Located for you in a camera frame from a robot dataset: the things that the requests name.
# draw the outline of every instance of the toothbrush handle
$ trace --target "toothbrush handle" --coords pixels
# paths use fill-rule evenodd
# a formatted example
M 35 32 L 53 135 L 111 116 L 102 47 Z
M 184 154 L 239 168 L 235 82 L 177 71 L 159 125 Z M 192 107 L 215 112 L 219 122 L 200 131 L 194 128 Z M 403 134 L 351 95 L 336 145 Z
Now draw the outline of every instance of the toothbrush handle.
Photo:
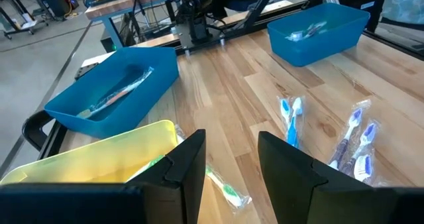
M 340 171 L 343 174 L 352 176 L 353 175 L 353 168 L 355 165 L 356 159 L 355 158 L 351 158 L 346 164 L 343 164 L 343 166 L 341 167 Z
M 343 156 L 345 155 L 345 152 L 347 150 L 347 146 L 348 146 L 348 140 L 347 139 L 343 139 L 339 145 L 337 145 L 337 149 L 336 152 L 334 153 L 333 157 L 330 159 L 330 163 L 334 161 L 337 161 L 337 169 L 340 168 L 340 163 L 342 162 Z

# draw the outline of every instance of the workbench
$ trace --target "workbench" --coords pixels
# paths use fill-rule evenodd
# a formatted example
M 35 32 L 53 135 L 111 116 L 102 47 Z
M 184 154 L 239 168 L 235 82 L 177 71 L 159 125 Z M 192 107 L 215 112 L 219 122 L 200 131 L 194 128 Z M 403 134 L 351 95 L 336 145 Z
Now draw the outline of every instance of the workbench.
M 143 8 L 151 7 L 165 1 L 166 0 L 140 0 Z M 111 1 L 102 5 L 88 8 L 85 11 L 85 15 L 93 22 L 101 21 L 105 25 L 109 35 L 111 35 L 111 39 L 114 45 L 117 48 L 122 48 L 123 43 L 119 37 L 119 31 L 116 29 L 115 24 L 113 23 L 112 17 L 133 11 L 133 5 L 134 0 Z
M 276 223 L 256 145 L 259 131 L 284 138 L 277 96 L 305 96 L 301 149 L 322 162 L 332 156 L 352 106 L 369 99 L 364 121 L 373 118 L 381 124 L 374 142 L 374 185 L 424 186 L 423 65 L 361 36 L 357 47 L 295 68 L 272 53 L 268 33 L 261 30 L 224 47 L 178 56 L 180 77 L 140 126 L 169 119 L 187 135 L 206 129 L 207 161 L 236 190 L 252 197 L 233 215 L 206 178 L 199 223 Z M 60 152 L 95 141 L 68 131 Z

